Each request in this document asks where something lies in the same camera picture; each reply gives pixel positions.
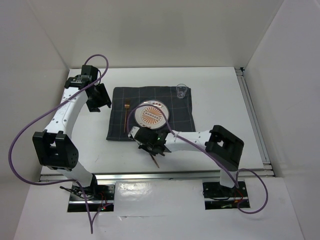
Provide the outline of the copper knife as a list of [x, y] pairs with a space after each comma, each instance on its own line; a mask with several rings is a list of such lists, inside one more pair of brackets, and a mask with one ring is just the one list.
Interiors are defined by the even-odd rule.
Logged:
[[149, 154], [149, 155], [150, 155], [152, 161], [154, 162], [154, 164], [156, 165], [156, 167], [159, 169], [160, 166], [159, 166], [159, 164], [157, 163], [157, 161], [156, 161], [156, 159], [155, 159], [155, 156], [153, 156], [152, 154]]

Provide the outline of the clear plastic cup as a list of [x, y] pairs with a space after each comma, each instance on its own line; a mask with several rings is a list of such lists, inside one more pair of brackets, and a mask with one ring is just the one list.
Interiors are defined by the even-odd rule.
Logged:
[[187, 91], [188, 87], [183, 83], [180, 83], [176, 86], [177, 97], [179, 99], [183, 99], [186, 96]]

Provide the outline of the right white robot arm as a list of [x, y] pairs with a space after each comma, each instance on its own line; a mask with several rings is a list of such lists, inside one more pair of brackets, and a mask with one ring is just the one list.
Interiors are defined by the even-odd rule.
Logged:
[[139, 149], [152, 156], [181, 151], [201, 152], [220, 168], [220, 194], [230, 196], [239, 187], [239, 164], [245, 144], [221, 125], [199, 132], [165, 130], [161, 133], [134, 126], [128, 137], [137, 142]]

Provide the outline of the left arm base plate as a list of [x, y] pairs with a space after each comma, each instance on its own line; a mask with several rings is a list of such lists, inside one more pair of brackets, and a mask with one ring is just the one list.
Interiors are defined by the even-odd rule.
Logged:
[[[88, 187], [84, 188], [90, 212], [113, 212], [115, 199], [115, 184], [98, 185], [93, 193]], [[68, 213], [84, 213], [87, 211], [83, 192], [78, 185], [66, 189], [70, 193]]]

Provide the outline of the dark grey checked cloth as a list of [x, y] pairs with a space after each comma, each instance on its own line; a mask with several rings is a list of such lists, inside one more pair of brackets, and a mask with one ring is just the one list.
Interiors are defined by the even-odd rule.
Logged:
[[112, 93], [112, 109], [106, 139], [108, 141], [129, 141], [124, 132], [125, 102], [129, 110], [148, 100], [162, 102], [169, 110], [168, 123], [172, 130], [194, 132], [196, 130], [192, 115], [192, 90], [187, 88], [184, 98], [177, 97], [175, 86], [115, 87]]

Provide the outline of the patterned glass plate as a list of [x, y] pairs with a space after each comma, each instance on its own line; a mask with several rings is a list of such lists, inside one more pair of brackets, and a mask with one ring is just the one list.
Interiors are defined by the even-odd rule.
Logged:
[[145, 100], [140, 103], [135, 113], [134, 119], [140, 127], [147, 127], [152, 130], [158, 130], [166, 125], [166, 121], [170, 117], [167, 106], [158, 100]]

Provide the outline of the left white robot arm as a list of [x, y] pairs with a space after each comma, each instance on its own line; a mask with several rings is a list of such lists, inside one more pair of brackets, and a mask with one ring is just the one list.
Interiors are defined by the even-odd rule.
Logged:
[[34, 148], [42, 166], [76, 180], [81, 187], [70, 192], [92, 200], [103, 192], [97, 178], [79, 162], [79, 151], [72, 142], [72, 132], [78, 115], [84, 105], [90, 112], [100, 112], [103, 106], [112, 102], [104, 84], [95, 84], [100, 71], [92, 65], [83, 65], [81, 73], [67, 79], [59, 107], [51, 122], [42, 132], [32, 136]]

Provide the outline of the copper fork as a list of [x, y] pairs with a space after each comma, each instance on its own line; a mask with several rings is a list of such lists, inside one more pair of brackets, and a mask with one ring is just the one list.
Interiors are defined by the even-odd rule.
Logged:
[[126, 132], [126, 127], [127, 127], [127, 115], [128, 115], [128, 110], [130, 109], [130, 99], [127, 98], [125, 100], [125, 103], [124, 103], [124, 109], [125, 109], [125, 115], [124, 115], [124, 127], [123, 127], [123, 132], [125, 133]]

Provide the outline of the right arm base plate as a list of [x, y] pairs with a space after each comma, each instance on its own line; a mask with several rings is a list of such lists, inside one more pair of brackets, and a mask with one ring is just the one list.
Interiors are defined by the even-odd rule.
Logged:
[[241, 209], [251, 207], [244, 181], [239, 182], [239, 188], [224, 187], [219, 182], [203, 182], [202, 187], [206, 210], [236, 209], [238, 204]]

